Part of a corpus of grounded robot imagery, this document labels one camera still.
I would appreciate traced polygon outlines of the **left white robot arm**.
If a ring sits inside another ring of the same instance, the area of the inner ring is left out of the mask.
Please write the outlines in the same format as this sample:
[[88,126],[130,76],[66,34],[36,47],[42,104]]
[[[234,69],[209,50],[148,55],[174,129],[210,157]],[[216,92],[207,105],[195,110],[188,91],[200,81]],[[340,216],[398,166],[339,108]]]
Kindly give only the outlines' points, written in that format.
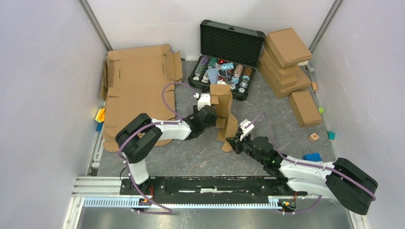
[[115,137],[119,146],[118,155],[124,160],[138,194],[149,191],[149,173],[145,158],[158,141],[191,140],[203,134],[208,127],[216,126],[216,109],[212,105],[197,108],[182,120],[163,121],[153,119],[146,113],[139,114]]

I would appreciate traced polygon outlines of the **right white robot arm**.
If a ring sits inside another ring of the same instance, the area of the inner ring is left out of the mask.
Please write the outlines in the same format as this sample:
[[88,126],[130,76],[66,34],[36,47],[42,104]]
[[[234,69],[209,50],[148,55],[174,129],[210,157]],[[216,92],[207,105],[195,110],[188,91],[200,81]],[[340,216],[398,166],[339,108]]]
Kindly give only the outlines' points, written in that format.
[[333,198],[343,207],[366,215],[376,200],[378,182],[346,158],[335,162],[313,162],[279,153],[268,137],[227,138],[236,154],[246,153],[272,177],[282,195],[291,191]]

